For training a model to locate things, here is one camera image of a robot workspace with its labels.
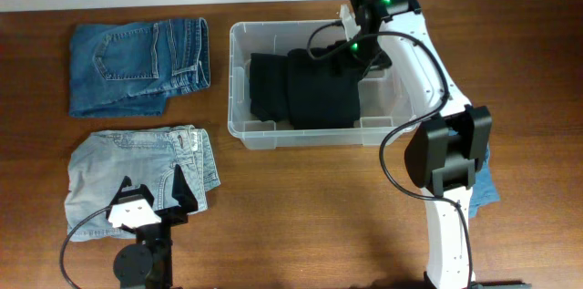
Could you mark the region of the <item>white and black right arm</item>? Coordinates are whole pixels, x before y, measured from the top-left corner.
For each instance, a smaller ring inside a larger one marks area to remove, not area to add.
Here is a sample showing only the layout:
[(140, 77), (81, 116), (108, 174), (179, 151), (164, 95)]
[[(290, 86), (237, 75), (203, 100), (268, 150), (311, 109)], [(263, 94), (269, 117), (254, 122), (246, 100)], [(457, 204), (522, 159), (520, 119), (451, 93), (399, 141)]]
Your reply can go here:
[(410, 96), (415, 116), (382, 143), (415, 128), (404, 152), (417, 191), (387, 179), (401, 193), (424, 202), (429, 260), (424, 280), (431, 288), (475, 288), (469, 239), (469, 206), (492, 127), (486, 107), (475, 107), (447, 73), (429, 36), (418, 0), (350, 0), (359, 31), (353, 48), (380, 48)]

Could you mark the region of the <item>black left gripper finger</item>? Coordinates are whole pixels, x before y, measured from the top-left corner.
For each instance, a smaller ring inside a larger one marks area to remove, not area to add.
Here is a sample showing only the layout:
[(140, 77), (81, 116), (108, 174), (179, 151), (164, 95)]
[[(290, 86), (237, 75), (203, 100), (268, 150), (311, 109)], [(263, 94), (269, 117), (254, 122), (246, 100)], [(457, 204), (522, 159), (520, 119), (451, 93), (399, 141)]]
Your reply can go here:
[(174, 178), (172, 186), (172, 198), (177, 201), (179, 207), (185, 213), (197, 212), (199, 210), (198, 201), (186, 181), (182, 168), (176, 165), (174, 168)]
[(110, 206), (116, 206), (127, 202), (145, 200), (149, 207), (153, 205), (154, 197), (145, 184), (133, 185), (131, 179), (126, 176), (116, 194), (114, 195)]

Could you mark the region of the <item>small black garment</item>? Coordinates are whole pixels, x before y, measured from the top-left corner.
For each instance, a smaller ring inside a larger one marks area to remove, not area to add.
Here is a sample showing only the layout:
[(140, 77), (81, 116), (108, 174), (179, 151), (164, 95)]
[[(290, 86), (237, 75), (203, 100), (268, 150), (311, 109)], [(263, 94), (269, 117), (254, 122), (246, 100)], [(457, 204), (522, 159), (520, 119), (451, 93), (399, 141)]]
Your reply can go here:
[(285, 56), (251, 54), (251, 113), (259, 120), (279, 122), (289, 117), (287, 70)]

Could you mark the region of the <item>large black garment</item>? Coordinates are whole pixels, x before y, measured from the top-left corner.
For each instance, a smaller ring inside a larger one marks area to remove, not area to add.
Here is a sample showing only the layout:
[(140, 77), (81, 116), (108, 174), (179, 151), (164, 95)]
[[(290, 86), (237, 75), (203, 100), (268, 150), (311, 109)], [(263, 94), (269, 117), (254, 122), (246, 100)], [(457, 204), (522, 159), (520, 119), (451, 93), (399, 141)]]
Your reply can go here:
[(288, 53), (289, 121), (295, 129), (349, 129), (361, 117), (358, 84), (380, 64), (379, 57), (360, 61), (344, 50), (323, 61), (312, 59), (339, 45)]

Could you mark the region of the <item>blue denim shirt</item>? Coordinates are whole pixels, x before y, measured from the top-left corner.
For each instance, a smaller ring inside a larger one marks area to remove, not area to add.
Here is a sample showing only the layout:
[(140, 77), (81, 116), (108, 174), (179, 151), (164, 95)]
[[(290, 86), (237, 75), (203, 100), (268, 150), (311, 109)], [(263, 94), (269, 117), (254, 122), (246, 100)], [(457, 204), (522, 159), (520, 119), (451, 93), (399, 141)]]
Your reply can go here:
[(499, 202), (500, 195), (492, 179), (489, 167), (490, 148), (486, 148), (486, 156), (482, 169), (476, 174), (476, 184), (473, 187), (473, 194), (469, 206), (469, 218), (474, 218), (480, 207)]

